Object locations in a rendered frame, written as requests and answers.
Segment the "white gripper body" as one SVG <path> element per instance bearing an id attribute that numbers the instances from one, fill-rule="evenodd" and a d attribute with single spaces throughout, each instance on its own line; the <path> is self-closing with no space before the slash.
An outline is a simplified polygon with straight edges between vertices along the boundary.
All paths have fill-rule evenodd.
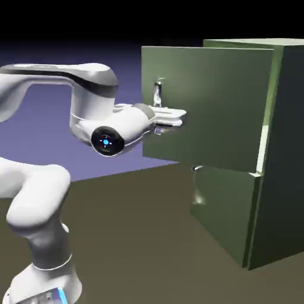
<path id="1" fill-rule="evenodd" d="M 182 117 L 186 115 L 185 110 L 152 106 L 150 108 L 155 114 L 152 119 L 155 124 L 166 126 L 181 126 L 183 124 Z"/>

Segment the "green cabinet door with handle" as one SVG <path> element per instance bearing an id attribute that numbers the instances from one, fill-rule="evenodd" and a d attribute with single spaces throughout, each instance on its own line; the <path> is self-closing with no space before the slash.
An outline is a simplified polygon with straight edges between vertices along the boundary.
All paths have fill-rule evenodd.
<path id="1" fill-rule="evenodd" d="M 142 100 L 186 111 L 183 124 L 150 133 L 143 154 L 247 173 L 263 170 L 274 58 L 271 46 L 141 49 Z"/>

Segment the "green cabinet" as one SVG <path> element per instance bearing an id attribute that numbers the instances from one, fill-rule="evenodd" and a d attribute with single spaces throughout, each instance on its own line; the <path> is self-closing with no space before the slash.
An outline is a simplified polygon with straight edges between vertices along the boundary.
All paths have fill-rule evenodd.
<path id="1" fill-rule="evenodd" d="M 304 39 L 206 40 L 206 47 L 275 49 L 268 135 L 248 264 L 304 252 Z"/>

